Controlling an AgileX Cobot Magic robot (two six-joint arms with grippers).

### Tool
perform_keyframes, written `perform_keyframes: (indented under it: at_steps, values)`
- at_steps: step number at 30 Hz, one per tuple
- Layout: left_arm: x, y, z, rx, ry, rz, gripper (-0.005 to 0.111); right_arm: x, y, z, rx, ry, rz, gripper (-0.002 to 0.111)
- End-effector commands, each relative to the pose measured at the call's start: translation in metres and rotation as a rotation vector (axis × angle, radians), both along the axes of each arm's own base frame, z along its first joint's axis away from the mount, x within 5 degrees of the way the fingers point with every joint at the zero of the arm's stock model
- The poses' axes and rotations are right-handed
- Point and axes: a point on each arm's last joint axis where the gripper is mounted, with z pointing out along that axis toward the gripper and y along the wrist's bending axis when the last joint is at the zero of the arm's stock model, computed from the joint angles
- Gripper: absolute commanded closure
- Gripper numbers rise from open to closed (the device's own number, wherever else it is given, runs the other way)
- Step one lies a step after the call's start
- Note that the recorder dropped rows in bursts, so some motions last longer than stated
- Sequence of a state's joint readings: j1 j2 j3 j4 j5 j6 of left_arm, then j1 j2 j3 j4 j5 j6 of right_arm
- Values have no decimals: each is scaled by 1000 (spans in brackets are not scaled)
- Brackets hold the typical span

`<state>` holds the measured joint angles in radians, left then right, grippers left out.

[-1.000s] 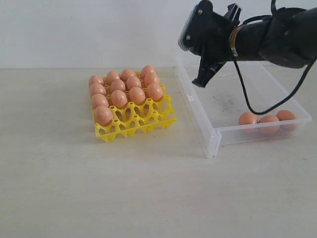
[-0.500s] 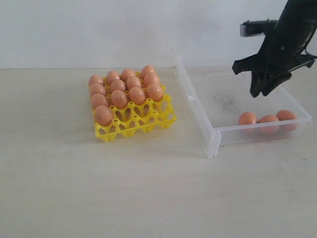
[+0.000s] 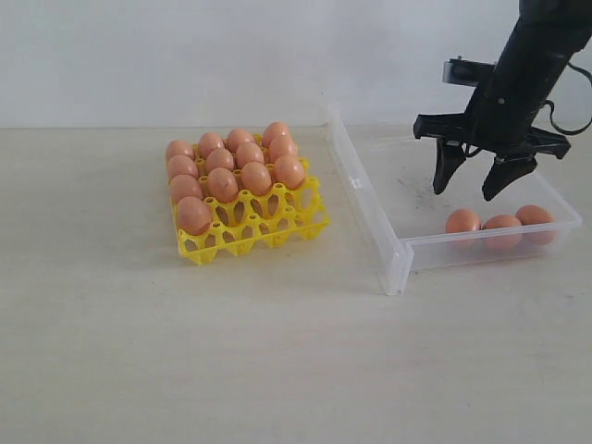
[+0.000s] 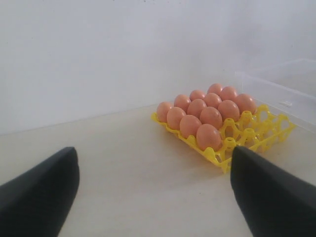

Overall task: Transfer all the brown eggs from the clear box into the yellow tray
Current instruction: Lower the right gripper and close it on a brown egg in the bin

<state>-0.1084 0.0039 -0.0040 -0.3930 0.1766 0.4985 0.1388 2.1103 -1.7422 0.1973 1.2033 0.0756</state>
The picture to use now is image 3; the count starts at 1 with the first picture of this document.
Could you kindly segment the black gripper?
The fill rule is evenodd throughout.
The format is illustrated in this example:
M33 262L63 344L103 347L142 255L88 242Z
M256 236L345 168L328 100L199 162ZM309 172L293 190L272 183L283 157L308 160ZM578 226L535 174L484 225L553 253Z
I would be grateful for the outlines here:
M563 158L563 136L534 129L532 123L574 54L574 32L560 27L516 27L492 73L474 89L460 114L418 115L417 139L437 139L433 190L440 195L466 161L463 144L496 154L482 186L486 202L532 173L537 160L527 154Z

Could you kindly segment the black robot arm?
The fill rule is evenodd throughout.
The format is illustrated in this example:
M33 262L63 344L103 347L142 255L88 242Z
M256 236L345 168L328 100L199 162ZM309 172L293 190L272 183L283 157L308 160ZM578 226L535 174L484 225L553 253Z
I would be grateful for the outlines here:
M460 114L419 115L413 124L417 139L437 142L435 194L445 191L456 170L482 151L495 155L482 186L486 201L537 168L537 154L562 159L575 130L538 129L533 122L543 106L553 107L549 94L572 56L591 39L588 1L523 1L508 42L494 64L447 61L446 83L474 92Z

